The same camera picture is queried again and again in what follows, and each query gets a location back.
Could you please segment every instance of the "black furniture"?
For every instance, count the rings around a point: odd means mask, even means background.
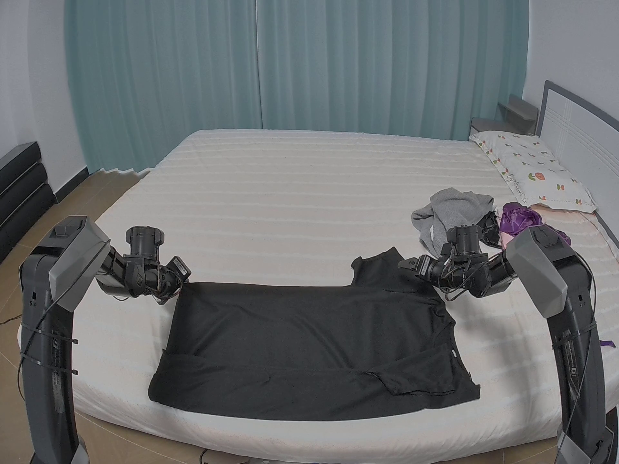
[[[535,106],[515,95],[510,95],[507,104],[499,102],[497,108],[503,120],[473,117],[470,120],[470,134],[487,130],[535,134],[538,117],[538,109]]]
[[[38,143],[20,144],[0,159],[0,262],[54,203]]]

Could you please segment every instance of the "teal curtain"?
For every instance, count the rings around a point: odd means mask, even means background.
[[[198,129],[260,128],[255,0],[66,0],[89,170],[155,166]]]
[[[257,0],[265,129],[467,139],[522,95],[529,0]]]
[[[466,139],[521,96],[529,0],[66,0],[90,171],[154,166],[198,129]]]

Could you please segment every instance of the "black shirt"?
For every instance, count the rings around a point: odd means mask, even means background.
[[[377,418],[479,398],[436,291],[396,248],[343,287],[186,283],[149,397],[261,420]]]

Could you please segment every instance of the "purple satin garment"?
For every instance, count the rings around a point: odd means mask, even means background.
[[[533,225],[542,225],[543,223],[542,216],[538,212],[527,206],[522,206],[520,203],[512,202],[505,204],[503,207],[503,216],[501,217],[499,230],[516,237],[525,228],[532,227]],[[572,244],[571,239],[565,232],[557,230],[556,228],[552,229],[563,237],[565,242],[569,245]]]

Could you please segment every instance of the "mattress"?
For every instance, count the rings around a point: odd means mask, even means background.
[[[410,222],[453,186],[514,197],[473,143],[285,130],[190,135],[97,221],[120,252],[133,225],[162,229],[195,282],[347,285],[350,263],[396,246],[424,252]],[[590,263],[602,339],[619,340],[619,264],[578,212],[544,211]],[[261,421],[175,410],[149,400],[174,301],[118,302],[94,283],[75,311],[75,408],[161,437],[262,459],[429,463],[556,436],[560,398],[546,321],[521,283],[447,306],[481,399],[354,421]],[[603,348],[607,409],[619,402],[619,353]]]

